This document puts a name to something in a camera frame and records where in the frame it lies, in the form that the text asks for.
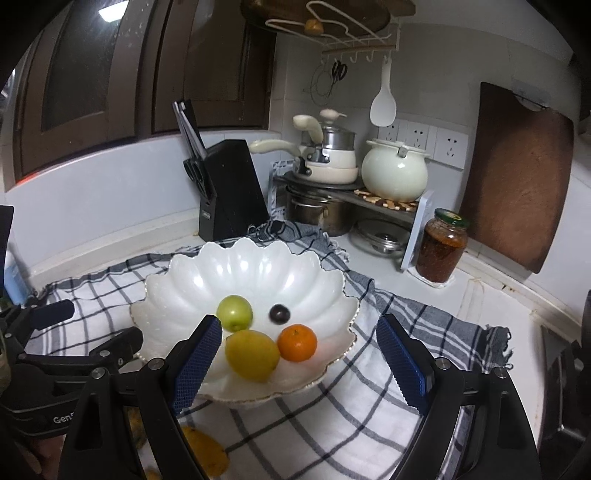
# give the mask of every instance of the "black knife block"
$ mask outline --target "black knife block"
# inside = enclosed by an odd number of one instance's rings
[[[251,153],[244,140],[224,140],[207,149],[204,166],[213,190],[201,198],[199,236],[206,242],[236,238],[269,219]]]

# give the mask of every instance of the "white wall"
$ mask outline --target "white wall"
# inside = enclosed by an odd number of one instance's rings
[[[573,50],[554,26],[525,0],[414,0],[405,22],[465,27],[494,33],[568,63]]]
[[[560,34],[528,3],[521,0],[418,0],[417,16],[403,24],[400,51],[392,64],[392,92],[400,117],[470,135],[469,157],[478,122],[480,83],[511,88],[513,79],[548,92],[551,107],[573,120],[579,118],[580,81],[567,67],[571,50]],[[272,128],[298,141],[291,125],[296,113],[318,113],[305,92],[319,64],[312,43],[280,35],[280,67],[271,103]],[[375,136],[369,107],[379,90],[379,60],[359,56],[348,76],[337,84],[329,105],[350,117],[342,122],[363,140]],[[438,206],[457,209],[469,171],[429,162],[429,188]],[[488,247],[472,244],[478,254],[533,290],[580,317],[591,288],[591,148],[575,137],[572,175],[564,212],[554,243],[539,274],[532,274]]]
[[[334,108],[347,115],[339,119],[339,125],[356,133],[355,150],[360,165],[367,152],[365,141],[377,136],[377,128],[369,122],[369,107],[379,91],[379,70],[375,69],[380,66],[364,60],[353,64],[343,57],[349,67],[347,76],[335,86],[326,106],[315,105],[309,90],[312,75],[320,65],[320,50],[317,44],[298,37],[277,36],[269,127],[281,132],[283,139],[299,145],[301,132],[294,128],[293,116],[304,113],[319,118],[323,108]],[[368,75],[368,66],[376,71],[375,75]],[[326,66],[327,70],[330,68],[332,60]],[[327,76],[323,76],[322,85],[326,79]],[[282,158],[288,157],[289,154],[282,154]]]
[[[204,133],[206,146],[224,138],[276,138],[265,131]],[[14,205],[11,248],[27,270],[74,247],[134,225],[199,208],[187,177],[180,135],[102,150],[41,172],[5,193]],[[264,192],[277,153],[254,155]]]

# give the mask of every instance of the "wooden cutting board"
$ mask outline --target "wooden cutting board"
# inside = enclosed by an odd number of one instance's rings
[[[560,221],[572,158],[569,118],[549,108],[533,112],[511,91],[482,82],[460,208],[470,237],[538,273]]]

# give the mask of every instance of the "wall tile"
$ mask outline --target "wall tile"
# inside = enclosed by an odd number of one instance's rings
[[[283,98],[280,100],[271,100],[269,107],[269,130],[279,132],[283,130]]]
[[[271,84],[271,100],[285,98],[285,78],[287,77],[287,62],[291,37],[277,35],[275,41],[275,60],[273,65],[273,81]]]
[[[433,190],[435,208],[446,208],[457,212],[462,202],[463,170],[427,160],[427,189]]]
[[[574,136],[573,167],[571,175],[591,188],[591,145]]]
[[[528,2],[515,0],[415,0],[411,22],[450,25],[492,33],[531,45],[567,64],[573,50],[550,22]]]
[[[514,78],[545,90],[550,106],[578,122],[581,82],[564,63],[532,47],[507,40],[511,73]]]
[[[478,258],[521,283],[524,283],[532,275],[532,272],[527,268],[486,245],[482,245],[480,248]]]
[[[202,132],[207,147],[224,138],[277,138],[277,132]],[[11,241],[25,267],[109,233],[199,207],[180,135],[86,155],[50,168],[6,193],[14,205]],[[262,190],[277,153],[254,155]]]
[[[404,25],[391,82],[401,112],[475,127],[481,82],[511,86],[505,38],[467,28]]]
[[[290,38],[289,60],[285,78],[285,99],[296,102],[310,102],[310,81],[320,65],[320,45],[302,38]]]
[[[529,280],[565,302],[580,318],[591,290],[591,189],[571,176],[554,242],[539,274]]]

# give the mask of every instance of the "green jar lid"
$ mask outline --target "green jar lid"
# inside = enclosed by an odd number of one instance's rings
[[[445,208],[436,208],[435,216],[449,225],[457,226],[458,228],[468,228],[470,226],[470,222],[464,217],[460,217],[456,212]]]

